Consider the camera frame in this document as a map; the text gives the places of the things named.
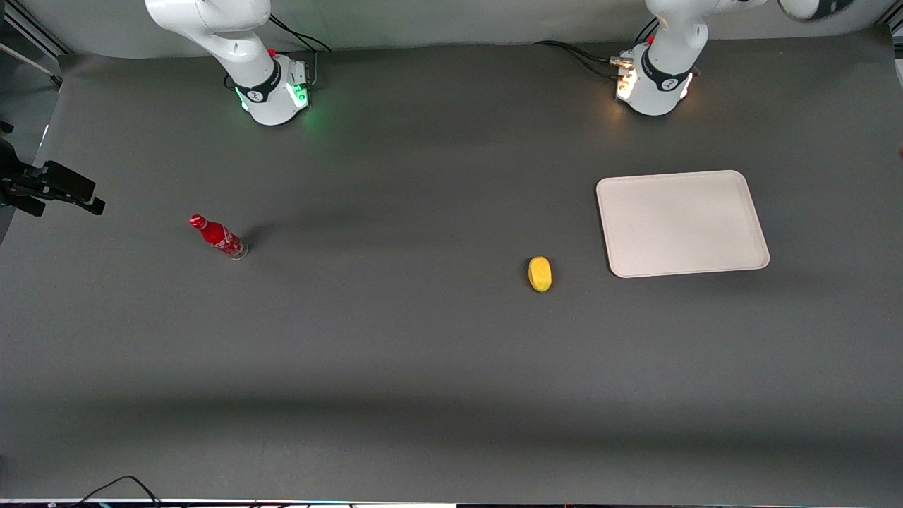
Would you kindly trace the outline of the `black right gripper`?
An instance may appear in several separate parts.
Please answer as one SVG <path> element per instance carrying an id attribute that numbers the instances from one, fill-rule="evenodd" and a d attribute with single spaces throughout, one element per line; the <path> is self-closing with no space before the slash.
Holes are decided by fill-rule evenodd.
<path id="1" fill-rule="evenodd" d="M 32 167 L 18 158 L 14 147 L 1 140 L 1 207 L 13 208 L 41 217 L 46 208 L 37 198 L 37 189 L 28 178 Z M 103 215 L 106 203 L 94 197 L 96 183 L 55 161 L 44 163 L 44 183 L 54 192 L 70 198 L 70 203 L 93 215 Z"/>

